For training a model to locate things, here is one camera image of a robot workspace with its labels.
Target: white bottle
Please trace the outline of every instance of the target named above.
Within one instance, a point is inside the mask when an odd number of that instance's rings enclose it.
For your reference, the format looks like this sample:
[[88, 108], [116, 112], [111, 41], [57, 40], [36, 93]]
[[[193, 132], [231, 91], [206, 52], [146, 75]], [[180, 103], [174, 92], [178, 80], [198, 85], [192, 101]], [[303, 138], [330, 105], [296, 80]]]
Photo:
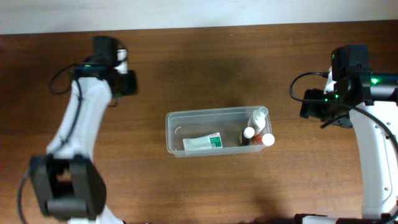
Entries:
[[254, 135], [257, 136], [266, 126], [266, 116], [268, 115], [268, 109], [260, 107], [258, 110], [253, 111], [249, 121], [248, 127], [254, 128]]

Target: cable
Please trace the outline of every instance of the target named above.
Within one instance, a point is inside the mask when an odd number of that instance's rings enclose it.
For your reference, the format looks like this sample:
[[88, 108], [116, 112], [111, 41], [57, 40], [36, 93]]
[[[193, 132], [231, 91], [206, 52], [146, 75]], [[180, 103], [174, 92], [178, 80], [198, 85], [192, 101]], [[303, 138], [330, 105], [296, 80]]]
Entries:
[[[320, 75], [320, 76], [325, 77], [325, 74], [326, 74], [326, 72], [307, 72], [307, 73], [299, 75], [298, 77], [296, 77], [293, 80], [292, 84], [290, 84], [290, 87], [289, 87], [290, 97], [292, 97], [294, 100], [297, 100], [297, 101], [303, 102], [303, 103], [336, 104], [336, 105], [342, 106], [342, 107], [350, 109], [350, 110], [355, 110], [355, 111], [367, 116], [368, 118], [372, 119], [376, 124], [380, 125], [380, 127], [387, 133], [387, 135], [390, 137], [391, 142], [394, 145], [394, 148], [398, 154], [398, 142], [397, 142], [395, 135], [391, 132], [391, 130], [382, 121], [380, 121], [377, 117], [373, 116], [371, 113], [368, 113], [367, 111], [362, 110], [361, 108], [358, 108], [356, 106], [351, 106], [346, 103], [341, 103], [341, 102], [337, 102], [337, 101], [305, 100], [305, 99], [300, 99], [300, 98], [297, 98], [294, 96], [293, 86], [297, 80], [299, 80], [300, 78], [307, 76], [307, 75]], [[380, 220], [377, 224], [390, 224], [390, 223], [393, 223], [397, 218], [398, 218], [398, 210], [388, 220]]]
[[[51, 87], [52, 83], [54, 82], [54, 80], [55, 80], [62, 72], [64, 72], [66, 69], [72, 67], [73, 65], [75, 65], [75, 64], [69, 65], [67, 68], [61, 69], [61, 70], [51, 79], [51, 81], [50, 81], [50, 83], [49, 83], [49, 89], [50, 89], [50, 91], [51, 91], [52, 93], [54, 93], [54, 92], [52, 91], [52, 89], [51, 89], [50, 87]], [[76, 124], [77, 124], [77, 120], [78, 120], [78, 117], [79, 117], [79, 114], [80, 114], [80, 110], [81, 110], [81, 102], [83, 101], [83, 94], [82, 94], [81, 86], [80, 86], [80, 83], [79, 83], [78, 79], [76, 78], [76, 79], [74, 79], [74, 80], [76, 81], [77, 88], [78, 88], [78, 90], [79, 90], [79, 95], [77, 96], [77, 97], [78, 97], [78, 106], [77, 106], [77, 109], [76, 109], [75, 117], [73, 118], [72, 125], [70, 126], [70, 129], [69, 129], [69, 132], [68, 132], [66, 138], [65, 138], [65, 139], [61, 139], [61, 144], [60, 144], [58, 147], [56, 147], [51, 153], [47, 154], [45, 157], [43, 157], [43, 158], [41, 158], [40, 160], [35, 161], [33, 164], [31, 164], [31, 165], [29, 166], [28, 170], [27, 170], [27, 171], [24, 173], [24, 175], [22, 176], [21, 182], [20, 182], [20, 184], [19, 184], [19, 188], [18, 188], [18, 191], [17, 191], [17, 207], [18, 207], [18, 215], [19, 215], [19, 218], [21, 219], [21, 222], [22, 222], [23, 224], [27, 224], [27, 222], [26, 222], [26, 219], [25, 219], [25, 216], [24, 216], [24, 212], [23, 212], [23, 210], [22, 210], [22, 190], [23, 190], [23, 188], [24, 188], [24, 186], [25, 186], [25, 183], [26, 183], [27, 179], [29, 178], [29, 176], [31, 175], [31, 173], [33, 173], [33, 172], [38, 168], [38, 166], [39, 166], [40, 164], [46, 162], [46, 161], [47, 161], [49, 158], [51, 158], [55, 153], [57, 153], [58, 151], [60, 151], [60, 150], [64, 147], [64, 145], [66, 145], [66, 143], [68, 143], [68, 141], [69, 141], [69, 139], [70, 139], [70, 136], [72, 135], [73, 130], [75, 129], [75, 126], [76, 126]]]
[[62, 94], [64, 94], [64, 93], [67, 93], [67, 92], [70, 90], [70, 85], [69, 85], [68, 88], [67, 88], [66, 90], [57, 92], [57, 91], [54, 91], [54, 90], [53, 90], [52, 85], [54, 84], [54, 81], [55, 81], [64, 71], [66, 71], [66, 70], [68, 70], [69, 68], [71, 68], [71, 67], [73, 67], [73, 66], [76, 66], [76, 65], [77, 65], [77, 63], [73, 63], [73, 64], [68, 65], [67, 67], [65, 67], [65, 68], [61, 69], [59, 72], [57, 72], [57, 74], [55, 74], [55, 75], [51, 78], [51, 80], [50, 80], [50, 82], [49, 82], [49, 91], [50, 91], [52, 94], [55, 94], [55, 95], [62, 95]]

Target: small bottle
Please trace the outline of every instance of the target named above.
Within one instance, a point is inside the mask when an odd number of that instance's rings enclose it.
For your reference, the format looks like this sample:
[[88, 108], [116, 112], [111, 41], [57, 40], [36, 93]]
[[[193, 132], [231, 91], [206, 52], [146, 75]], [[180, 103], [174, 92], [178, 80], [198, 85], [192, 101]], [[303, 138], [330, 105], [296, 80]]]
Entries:
[[263, 136], [256, 136], [253, 139], [253, 143], [256, 145], [266, 145], [266, 146], [271, 146], [275, 143], [275, 137], [272, 134], [265, 134]]
[[248, 127], [254, 129], [254, 136], [260, 134], [262, 129], [266, 126], [266, 116], [268, 115], [268, 109], [265, 107], [260, 107], [258, 110], [253, 111], [249, 121]]
[[239, 145], [248, 146], [250, 145], [251, 138], [254, 136], [254, 129], [252, 127], [247, 127], [241, 131], [239, 136]]

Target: green label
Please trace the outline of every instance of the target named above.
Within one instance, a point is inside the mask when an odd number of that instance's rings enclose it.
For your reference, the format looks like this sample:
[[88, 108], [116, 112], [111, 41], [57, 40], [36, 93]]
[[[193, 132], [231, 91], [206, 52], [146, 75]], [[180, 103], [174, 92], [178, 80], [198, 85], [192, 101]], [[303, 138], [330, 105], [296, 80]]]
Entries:
[[210, 138], [210, 143], [212, 148], [223, 147], [221, 144], [221, 138], [219, 136]]

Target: plastic bin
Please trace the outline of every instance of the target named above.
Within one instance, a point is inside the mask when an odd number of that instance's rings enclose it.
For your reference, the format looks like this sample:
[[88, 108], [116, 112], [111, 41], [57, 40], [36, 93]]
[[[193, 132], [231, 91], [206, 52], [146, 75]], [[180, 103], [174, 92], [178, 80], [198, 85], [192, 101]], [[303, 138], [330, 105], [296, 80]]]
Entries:
[[[248, 126], [253, 111], [261, 106], [222, 108], [171, 112], [166, 116], [167, 150], [175, 157], [215, 156], [259, 152], [265, 145], [239, 146], [240, 132]], [[269, 115], [266, 117], [266, 133], [272, 134]], [[185, 151], [183, 139], [199, 138], [220, 133], [222, 148]]]

